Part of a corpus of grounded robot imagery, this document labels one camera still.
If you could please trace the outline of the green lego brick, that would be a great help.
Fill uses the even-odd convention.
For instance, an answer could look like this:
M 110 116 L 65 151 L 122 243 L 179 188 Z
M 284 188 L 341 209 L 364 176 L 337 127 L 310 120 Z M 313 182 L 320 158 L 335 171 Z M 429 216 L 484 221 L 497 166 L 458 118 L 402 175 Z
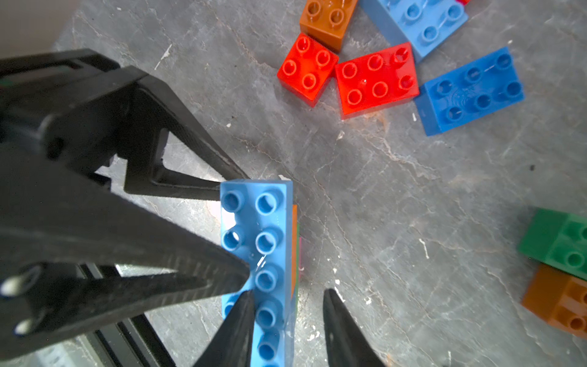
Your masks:
M 538 208 L 518 251 L 586 280 L 586 218 Z

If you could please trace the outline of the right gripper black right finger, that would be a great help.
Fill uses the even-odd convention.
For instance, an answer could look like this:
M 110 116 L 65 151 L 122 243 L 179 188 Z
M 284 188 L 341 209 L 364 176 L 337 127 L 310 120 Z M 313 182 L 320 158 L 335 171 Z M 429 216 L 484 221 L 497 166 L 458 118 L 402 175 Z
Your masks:
M 368 344 L 342 299 L 331 288 L 323 294 L 323 321 L 330 367 L 385 366 Z

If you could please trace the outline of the orange lego brick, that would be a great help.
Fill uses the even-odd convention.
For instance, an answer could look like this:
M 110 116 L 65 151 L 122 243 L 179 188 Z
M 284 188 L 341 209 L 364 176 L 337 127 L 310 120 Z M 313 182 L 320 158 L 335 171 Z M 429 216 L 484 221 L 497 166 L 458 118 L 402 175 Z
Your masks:
M 292 272 L 291 272 L 291 295 L 296 301 L 298 294 L 298 225 L 297 225 L 297 205 L 292 208 Z

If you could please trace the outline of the red lego brick long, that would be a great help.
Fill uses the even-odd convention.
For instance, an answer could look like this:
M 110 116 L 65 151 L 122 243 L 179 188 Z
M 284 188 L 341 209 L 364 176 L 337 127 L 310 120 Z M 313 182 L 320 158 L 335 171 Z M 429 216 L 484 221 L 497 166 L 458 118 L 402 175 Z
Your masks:
M 408 42 L 337 64 L 335 78 L 342 120 L 398 106 L 420 95 Z

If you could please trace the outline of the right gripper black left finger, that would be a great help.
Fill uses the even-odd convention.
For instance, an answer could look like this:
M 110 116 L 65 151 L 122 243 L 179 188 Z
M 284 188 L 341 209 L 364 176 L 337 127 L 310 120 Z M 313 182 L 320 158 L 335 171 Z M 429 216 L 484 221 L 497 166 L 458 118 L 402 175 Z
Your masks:
M 251 365 L 255 325 L 253 291 L 240 294 L 227 318 L 194 367 Z

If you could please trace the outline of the light blue long lego brick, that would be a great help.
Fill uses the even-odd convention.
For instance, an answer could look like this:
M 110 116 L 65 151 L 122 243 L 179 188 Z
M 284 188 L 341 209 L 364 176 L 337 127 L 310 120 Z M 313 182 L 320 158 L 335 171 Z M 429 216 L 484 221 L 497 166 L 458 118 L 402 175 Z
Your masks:
M 456 0 L 361 0 L 359 6 L 389 44 L 410 43 L 417 64 L 469 19 Z

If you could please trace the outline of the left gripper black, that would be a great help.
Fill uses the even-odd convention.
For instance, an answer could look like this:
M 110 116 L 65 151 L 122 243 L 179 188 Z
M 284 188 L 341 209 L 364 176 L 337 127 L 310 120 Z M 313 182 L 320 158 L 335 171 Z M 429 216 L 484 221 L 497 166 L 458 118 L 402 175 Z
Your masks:
M 90 49 L 2 59 L 2 359 L 246 283 L 245 261 L 98 185 L 116 152 L 127 194 L 217 201 L 248 178 L 146 75 Z

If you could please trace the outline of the small brown lego brick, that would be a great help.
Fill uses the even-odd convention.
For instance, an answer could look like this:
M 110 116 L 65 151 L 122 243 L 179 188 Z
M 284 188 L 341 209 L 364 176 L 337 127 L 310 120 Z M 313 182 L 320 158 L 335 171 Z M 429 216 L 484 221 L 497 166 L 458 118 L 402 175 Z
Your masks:
M 521 305 L 550 326 L 586 339 L 586 281 L 542 264 Z

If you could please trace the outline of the blue lego brick stacked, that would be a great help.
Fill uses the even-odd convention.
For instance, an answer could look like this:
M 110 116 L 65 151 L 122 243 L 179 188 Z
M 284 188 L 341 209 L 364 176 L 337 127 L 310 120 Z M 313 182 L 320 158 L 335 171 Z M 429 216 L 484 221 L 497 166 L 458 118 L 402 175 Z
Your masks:
M 434 136 L 524 99 L 514 59 L 503 47 L 424 83 L 414 103 L 426 135 Z

